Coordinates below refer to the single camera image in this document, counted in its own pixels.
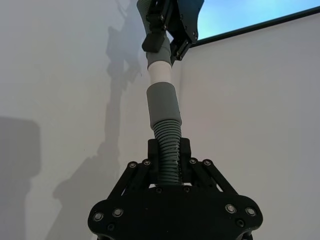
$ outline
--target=flexible ribbed tube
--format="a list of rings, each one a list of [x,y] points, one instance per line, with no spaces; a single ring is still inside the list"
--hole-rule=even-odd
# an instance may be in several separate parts
[[[181,124],[163,120],[154,125],[154,136],[159,142],[159,185],[181,185],[180,138]]]

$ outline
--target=white pipe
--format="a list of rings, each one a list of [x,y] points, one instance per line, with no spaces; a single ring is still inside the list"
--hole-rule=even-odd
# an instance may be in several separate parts
[[[168,62],[155,61],[149,66],[148,71],[150,85],[159,82],[172,83],[172,67]]]

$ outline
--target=blue sky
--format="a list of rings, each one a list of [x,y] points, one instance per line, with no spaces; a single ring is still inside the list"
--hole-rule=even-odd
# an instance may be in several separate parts
[[[204,0],[199,39],[320,6],[320,0]]]

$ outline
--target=screw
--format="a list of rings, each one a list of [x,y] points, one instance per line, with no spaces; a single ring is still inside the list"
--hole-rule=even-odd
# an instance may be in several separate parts
[[[240,227],[240,228],[243,228],[245,226],[245,221],[243,221],[242,219],[237,219],[235,221],[235,224]]]
[[[121,208],[117,208],[113,211],[112,216],[119,218],[122,216],[122,214],[124,214],[124,211]]]
[[[115,230],[115,225],[113,223],[110,223],[107,227],[108,231],[113,231]]]
[[[255,215],[257,215],[257,214],[256,214],[256,211],[255,211],[253,208],[251,208],[251,207],[247,207],[247,208],[245,209],[245,212],[246,212],[248,215],[250,215],[251,217],[254,217]]]
[[[134,169],[136,166],[137,166],[137,164],[135,162],[131,162],[129,164],[129,167],[132,168],[132,169]]]
[[[206,166],[210,166],[211,165],[211,162],[209,160],[204,160],[203,163]]]
[[[183,190],[184,190],[186,193],[189,193],[189,192],[190,192],[190,187],[185,186],[185,187],[183,188]]]
[[[225,205],[225,210],[230,214],[235,214],[237,212],[237,209],[232,204]]]
[[[191,163],[191,164],[196,164],[197,161],[196,161],[195,159],[191,158],[190,161],[189,161],[189,163]]]
[[[143,164],[146,165],[146,166],[148,166],[148,165],[151,164],[151,162],[150,162],[149,160],[145,160],[145,161],[143,162]]]
[[[101,219],[104,218],[104,214],[101,212],[97,212],[94,216],[93,216],[93,220],[96,222],[101,221]]]

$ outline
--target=white wall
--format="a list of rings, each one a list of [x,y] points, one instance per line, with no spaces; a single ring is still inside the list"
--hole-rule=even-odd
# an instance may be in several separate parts
[[[183,135],[258,203],[257,240],[320,236],[319,44],[317,14],[193,48],[183,62]]]
[[[1,239],[91,239],[91,207],[147,156],[136,2],[1,1]]]

